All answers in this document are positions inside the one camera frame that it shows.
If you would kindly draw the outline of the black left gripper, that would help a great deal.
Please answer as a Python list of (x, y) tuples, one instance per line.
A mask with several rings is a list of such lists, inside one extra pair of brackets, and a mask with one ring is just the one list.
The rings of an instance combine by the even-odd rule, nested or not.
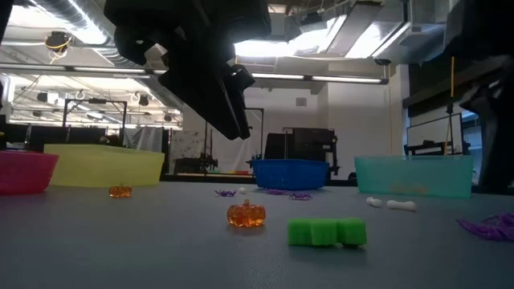
[(223, 81), (170, 68), (158, 82), (227, 139), (250, 137), (243, 93), (255, 79), (243, 65), (228, 62), (236, 43), (271, 34), (267, 0), (106, 0), (104, 16), (115, 26), (117, 50), (138, 65), (158, 44), (220, 72)]

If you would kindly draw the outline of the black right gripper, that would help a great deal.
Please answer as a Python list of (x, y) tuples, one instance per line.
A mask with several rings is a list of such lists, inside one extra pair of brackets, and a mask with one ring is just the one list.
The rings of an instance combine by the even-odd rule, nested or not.
[(483, 193), (507, 193), (514, 182), (514, 117), (492, 116), (512, 106), (513, 94), (514, 76), (510, 75), (475, 85), (459, 104), (481, 116), (483, 160), (479, 187)]

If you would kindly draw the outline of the translucent teal plastic bin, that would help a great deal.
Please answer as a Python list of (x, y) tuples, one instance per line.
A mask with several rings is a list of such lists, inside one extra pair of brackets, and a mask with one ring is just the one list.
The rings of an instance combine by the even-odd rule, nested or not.
[[(419, 197), (469, 198), (473, 159), (470, 156), (356, 157), (361, 193)], [(427, 187), (426, 194), (393, 193), (393, 185)]]

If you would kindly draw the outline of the grey fabric cover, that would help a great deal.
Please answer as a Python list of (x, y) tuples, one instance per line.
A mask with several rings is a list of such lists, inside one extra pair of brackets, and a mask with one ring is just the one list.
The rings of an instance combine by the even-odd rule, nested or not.
[(126, 128), (123, 146), (158, 153), (162, 150), (162, 138), (163, 128)]

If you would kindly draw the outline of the black cabinet machine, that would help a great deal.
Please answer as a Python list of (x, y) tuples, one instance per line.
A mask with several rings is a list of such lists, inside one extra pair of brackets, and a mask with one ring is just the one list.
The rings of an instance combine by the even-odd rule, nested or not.
[(328, 163), (328, 178), (339, 173), (338, 138), (329, 128), (284, 128), (282, 133), (268, 133), (264, 159), (298, 159)]

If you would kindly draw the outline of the long ceiling light bar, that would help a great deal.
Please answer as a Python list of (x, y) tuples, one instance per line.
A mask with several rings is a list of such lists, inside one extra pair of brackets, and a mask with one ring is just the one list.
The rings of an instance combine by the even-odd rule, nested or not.
[[(0, 63), (0, 72), (28, 74), (28, 75), (77, 75), (86, 77), (107, 78), (146, 78), (163, 75), (166, 70), (118, 68), (118, 67), (78, 67), (66, 65), (25, 64), (25, 63)], [(251, 75), (255, 79), (277, 79), (311, 81), (325, 83), (355, 83), (355, 84), (380, 84), (389, 83), (388, 79), (354, 77), (354, 76), (327, 76), (327, 75), (290, 75), (276, 73), (255, 73)]]

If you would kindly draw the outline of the blue plastic basket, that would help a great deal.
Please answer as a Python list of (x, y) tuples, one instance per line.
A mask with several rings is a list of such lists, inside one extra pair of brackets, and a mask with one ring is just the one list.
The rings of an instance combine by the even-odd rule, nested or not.
[(297, 159), (252, 161), (255, 182), (264, 189), (319, 189), (327, 180), (328, 163)]

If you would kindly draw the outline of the translucent yellow-green plastic bin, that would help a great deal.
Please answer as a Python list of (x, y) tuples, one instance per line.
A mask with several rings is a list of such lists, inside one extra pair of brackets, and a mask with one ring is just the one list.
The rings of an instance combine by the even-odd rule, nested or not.
[(46, 144), (59, 157), (52, 185), (86, 188), (156, 185), (165, 154), (101, 144)]

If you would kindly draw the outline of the green plastic skeleton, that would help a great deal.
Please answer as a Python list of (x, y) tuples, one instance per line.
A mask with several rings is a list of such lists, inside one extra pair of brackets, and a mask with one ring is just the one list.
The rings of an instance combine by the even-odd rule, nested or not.
[(360, 218), (292, 218), (288, 220), (291, 246), (363, 246), (366, 223)]

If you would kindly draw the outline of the black low partition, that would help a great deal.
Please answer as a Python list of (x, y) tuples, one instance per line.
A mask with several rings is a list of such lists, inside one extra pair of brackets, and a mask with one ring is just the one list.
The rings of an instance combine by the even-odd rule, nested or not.
[(8, 124), (0, 128), (4, 133), (7, 148), (42, 153), (47, 144), (90, 145), (99, 144), (107, 136), (106, 128), (81, 128)]

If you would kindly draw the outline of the pink round plastic bowl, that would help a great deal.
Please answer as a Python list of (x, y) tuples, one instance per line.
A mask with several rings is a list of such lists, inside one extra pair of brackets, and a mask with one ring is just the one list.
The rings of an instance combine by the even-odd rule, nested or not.
[(0, 196), (43, 193), (58, 159), (46, 153), (0, 151)]

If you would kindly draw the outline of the black frame robot station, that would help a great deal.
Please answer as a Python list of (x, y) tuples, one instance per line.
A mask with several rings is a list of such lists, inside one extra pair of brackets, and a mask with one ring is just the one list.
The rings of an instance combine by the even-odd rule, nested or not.
[(262, 108), (249, 108), (247, 116), (250, 137), (242, 140), (228, 140), (218, 130), (208, 125), (209, 149), (218, 162), (214, 169), (219, 173), (236, 174), (237, 171), (252, 172), (250, 162), (263, 155), (264, 112)]

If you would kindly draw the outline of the black table frame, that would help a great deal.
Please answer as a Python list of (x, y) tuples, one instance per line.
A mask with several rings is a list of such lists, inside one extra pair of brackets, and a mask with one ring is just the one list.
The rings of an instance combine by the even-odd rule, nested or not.
[[(225, 176), (225, 175), (169, 175), (164, 174), (160, 176), (160, 181), (166, 182), (200, 182), (200, 183), (226, 183), (226, 184), (244, 184), (244, 185), (255, 185), (255, 179), (253, 177), (243, 176), (243, 175), (234, 175), (234, 176)], [(348, 181), (348, 180), (330, 180), (325, 183), (327, 186), (339, 186), (339, 187), (357, 187), (356, 181)], [(485, 192), (479, 188), (477, 185), (473, 185), (471, 187), (472, 193), (481, 193), (481, 194), (490, 194), (490, 195), (506, 195), (506, 196), (514, 196), (514, 187), (510, 187), (505, 189), (504, 191), (499, 192)]]

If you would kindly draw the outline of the silver ventilation duct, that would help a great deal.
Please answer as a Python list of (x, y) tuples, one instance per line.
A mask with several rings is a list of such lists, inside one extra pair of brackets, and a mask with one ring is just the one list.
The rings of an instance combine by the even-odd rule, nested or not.
[(452, 0), (344, 0), (320, 52), (347, 59), (389, 59), (420, 63), (443, 49)]

